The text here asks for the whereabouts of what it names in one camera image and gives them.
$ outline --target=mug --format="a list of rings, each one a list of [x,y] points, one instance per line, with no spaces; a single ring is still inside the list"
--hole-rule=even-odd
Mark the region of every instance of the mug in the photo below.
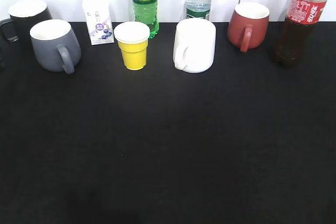
[[[269,22],[269,9],[261,4],[245,2],[236,5],[228,28],[229,41],[247,52],[264,41]]]
[[[216,27],[201,18],[189,18],[176,27],[173,61],[178,70],[201,73],[214,62]]]
[[[30,30],[39,64],[51,71],[72,74],[81,58],[78,40],[71,25],[60,19],[46,20]]]
[[[7,42],[20,43],[31,48],[29,31],[37,23],[52,19],[46,2],[42,0],[26,0],[12,5],[8,9],[11,18],[0,22],[0,34]],[[13,23],[16,36],[7,38],[4,33],[4,26],[8,23]]]

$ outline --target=yellow cup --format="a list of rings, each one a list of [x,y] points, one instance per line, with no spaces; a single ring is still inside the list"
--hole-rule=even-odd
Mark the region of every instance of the yellow cup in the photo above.
[[[125,66],[140,70],[146,66],[150,29],[140,22],[125,22],[114,29]]]
[[[148,39],[139,44],[118,42],[124,64],[129,70],[140,70],[146,66]]]

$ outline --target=mug handle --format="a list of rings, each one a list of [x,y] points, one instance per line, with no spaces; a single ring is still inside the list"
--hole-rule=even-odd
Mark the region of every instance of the mug handle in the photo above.
[[[72,60],[70,58],[70,53],[68,49],[64,45],[57,46],[57,50],[59,54],[61,55],[61,58],[63,60],[63,69],[65,73],[72,74],[75,72],[74,64],[72,63]]]
[[[252,32],[253,32],[253,26],[247,25],[245,27],[243,43],[242,46],[240,47],[241,52],[247,52],[248,46],[250,45]]]
[[[189,45],[182,43],[180,45],[178,45],[176,52],[175,52],[175,67],[178,70],[183,70],[186,66],[187,63],[185,60],[183,60],[183,55],[184,52],[187,50],[187,48],[189,47]]]
[[[11,22],[13,22],[13,21],[12,21],[10,18],[8,18],[8,19],[4,19],[4,20],[0,21],[0,34],[1,34],[1,36],[4,38],[4,40],[7,41],[8,43],[13,43],[13,42],[16,42],[16,41],[19,40],[19,38],[18,38],[17,36],[14,36],[14,37],[12,37],[12,38],[7,38],[7,37],[5,36],[3,26],[6,25],[6,24],[9,24],[9,23],[11,23]]]

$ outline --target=white mug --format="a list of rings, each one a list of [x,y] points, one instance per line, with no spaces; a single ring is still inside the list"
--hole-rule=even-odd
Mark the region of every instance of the white mug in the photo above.
[[[173,61],[178,70],[201,73],[214,63],[216,27],[201,18],[189,18],[176,27]]]

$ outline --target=red mug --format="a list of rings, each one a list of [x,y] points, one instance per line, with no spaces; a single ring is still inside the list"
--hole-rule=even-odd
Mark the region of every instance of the red mug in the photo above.
[[[245,2],[236,5],[228,28],[228,39],[242,52],[261,45],[266,36],[269,9],[261,4]]]

